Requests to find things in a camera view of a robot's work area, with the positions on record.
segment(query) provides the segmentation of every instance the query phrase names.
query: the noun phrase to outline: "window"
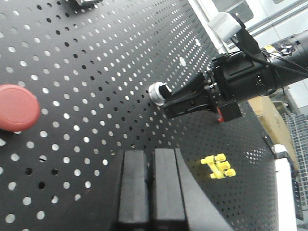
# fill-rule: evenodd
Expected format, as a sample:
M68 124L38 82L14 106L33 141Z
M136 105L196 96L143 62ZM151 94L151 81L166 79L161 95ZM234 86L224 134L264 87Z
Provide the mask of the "window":
M254 17L254 14L249 8L246 0L213 0L213 3L215 4L218 11L234 13L242 20L243 23L249 21Z

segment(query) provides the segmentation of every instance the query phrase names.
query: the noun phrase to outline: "white panel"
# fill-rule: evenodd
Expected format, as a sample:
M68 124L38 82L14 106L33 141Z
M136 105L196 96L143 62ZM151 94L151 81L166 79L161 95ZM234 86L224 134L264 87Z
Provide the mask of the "white panel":
M299 110L301 110L302 107L306 107L308 105L308 98L296 102L296 105L299 108Z
M301 114L308 115L308 106L299 108Z
M278 37L273 27L254 36L254 38L258 42L259 47L264 47L266 45L269 45L271 43L274 43L280 40L280 38Z
M308 98L308 90L303 81L289 85L289 92L296 103Z
M285 38L292 34L301 33L308 29L308 9L300 12L299 14L290 17L275 26L277 34L281 38Z
M275 4L273 0L259 0L268 16L272 16L278 11L287 8L290 4L300 1L301 0L284 0L278 4Z
M306 88L308 89L308 78L305 78L305 79L303 80L303 82L304 82Z
M291 169L287 158L276 160L279 231L296 231Z

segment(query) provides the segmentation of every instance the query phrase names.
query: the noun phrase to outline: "red button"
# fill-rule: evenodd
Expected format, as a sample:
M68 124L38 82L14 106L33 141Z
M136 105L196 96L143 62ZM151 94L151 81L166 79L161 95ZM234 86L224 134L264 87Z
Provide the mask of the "red button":
M18 85L0 85L0 128L24 131L39 119L40 108L36 97Z

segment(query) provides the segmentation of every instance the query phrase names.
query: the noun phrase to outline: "white component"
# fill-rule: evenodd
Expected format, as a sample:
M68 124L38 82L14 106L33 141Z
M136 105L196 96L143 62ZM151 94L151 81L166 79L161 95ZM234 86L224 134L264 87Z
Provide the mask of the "white component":
M279 231L296 231L296 216L290 164L287 158L277 159L275 164Z
M75 0L79 6L90 6L101 2L102 0Z
M209 23L208 26L227 42L232 36L239 32L241 25L227 12L219 12Z
M159 92L160 86L163 86L162 82L156 82L149 87L150 98L158 106L164 105L164 103L165 103L165 98Z
M286 147L282 144L275 144L272 147L272 150L277 154L277 153L283 153L283 152L288 152Z

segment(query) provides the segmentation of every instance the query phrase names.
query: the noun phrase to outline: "hole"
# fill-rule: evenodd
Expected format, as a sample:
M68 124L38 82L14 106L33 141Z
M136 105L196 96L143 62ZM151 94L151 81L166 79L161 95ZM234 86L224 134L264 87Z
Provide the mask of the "hole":
M15 221L15 215L13 213L10 213L9 215L6 216L5 222L6 223L13 223Z
M16 182L11 182L9 183L8 188L9 190L13 191L16 189L16 186L17 186Z
M47 160L47 157L45 155L40 155L38 159L39 159L40 162L45 163L46 160Z
M97 177L98 177L100 174L101 174L101 173L100 173L100 171L99 171L99 170L94 170L94 175L95 175L95 176L97 176Z
M41 131L39 134L43 138L46 138L48 136L48 133L46 131Z
M26 170L25 170L25 174L28 175L28 176L31 175L32 174L32 168L27 167Z
M26 145L27 145L27 148L30 148L30 149L34 148L34 143L32 141L28 141Z
M68 164L70 161L71 161L70 158L67 157L67 156L63 158L63 162L64 162L65 164Z
M10 66L7 66L7 67L5 68L5 70L6 70L8 73L13 73L13 72L14 72L13 68L11 68Z
M79 177L81 175L81 171L79 169L75 169L74 175Z
M201 42L200 42L200 40L196 39L195 42L196 42L196 45L197 45L197 46L201 47Z
M31 197L26 196L26 197L23 199L23 204L24 204L24 205L29 205L29 204L31 204L31 202L32 202Z
M69 118L70 118L70 115L69 115L69 113L64 113L64 114L63 114L63 117L64 117L65 119L69 119Z
M74 130L75 131L79 131L80 130L80 127L78 125L74 125Z
M58 151L59 150L59 145L58 144L53 144L51 146L51 148L54 150L54 151Z
M27 24L24 24L24 28L25 28L26 30L29 30L29 29L30 29L30 26L27 25Z
M39 211L39 212L37 213L37 218L38 218L39 220L44 219L44 217L45 217L45 212L44 212L44 211Z
M59 198L57 196L51 197L51 203L56 204L56 203L58 203L58 201L59 201Z
M88 189L91 187L91 182L90 181L86 181L85 182L85 187Z
M74 152L75 152L75 153L79 153L79 152L80 152L80 148L79 148L78 146L75 146L75 147L74 147Z
M38 80L38 76L37 75L31 75L31 79L34 80L34 81L37 81Z
M102 163L103 163L103 165L108 165L108 160L106 160L106 159L104 159L103 161L102 161Z
M63 139L65 139L66 141L68 141L70 139L70 136L68 134L64 134L63 135Z
M44 182L40 182L39 185L38 185L38 188L39 189L44 189L46 186L46 184Z
M89 165L90 164L90 159L89 158L85 158L85 164Z
M16 49L14 47L8 47L9 52L16 52Z
M11 155L11 160L13 160L13 161L18 161L20 159L20 157L19 157L19 155L17 155L16 153L13 153L12 155Z
M58 175L59 170L54 168L53 170L51 170L51 174L53 174L54 176Z
M76 194L75 195L75 201L79 200L81 198L81 195L80 194Z
M66 181L63 183L63 188L69 189L70 187L71 187L71 184L69 182Z

